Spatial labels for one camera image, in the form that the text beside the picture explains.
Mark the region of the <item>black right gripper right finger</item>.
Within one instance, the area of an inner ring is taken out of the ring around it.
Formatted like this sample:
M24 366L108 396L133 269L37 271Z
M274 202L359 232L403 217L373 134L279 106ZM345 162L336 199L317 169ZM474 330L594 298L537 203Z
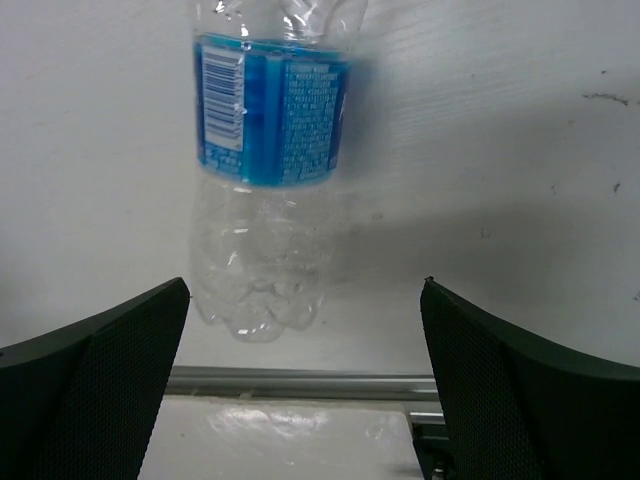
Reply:
M420 310L458 478L638 478L638 368L547 340L431 277Z

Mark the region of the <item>blue label bottle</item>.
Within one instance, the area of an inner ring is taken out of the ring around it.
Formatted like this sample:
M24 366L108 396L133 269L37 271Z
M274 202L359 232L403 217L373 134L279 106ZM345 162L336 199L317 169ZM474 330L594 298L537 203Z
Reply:
M192 1L190 243L203 320L238 340L306 329L324 273L363 1Z

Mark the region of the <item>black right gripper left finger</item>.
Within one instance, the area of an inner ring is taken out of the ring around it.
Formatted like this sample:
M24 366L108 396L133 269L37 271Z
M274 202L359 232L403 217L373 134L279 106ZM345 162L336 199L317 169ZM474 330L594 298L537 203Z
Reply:
M189 303L175 278L2 348L2 478L137 478Z

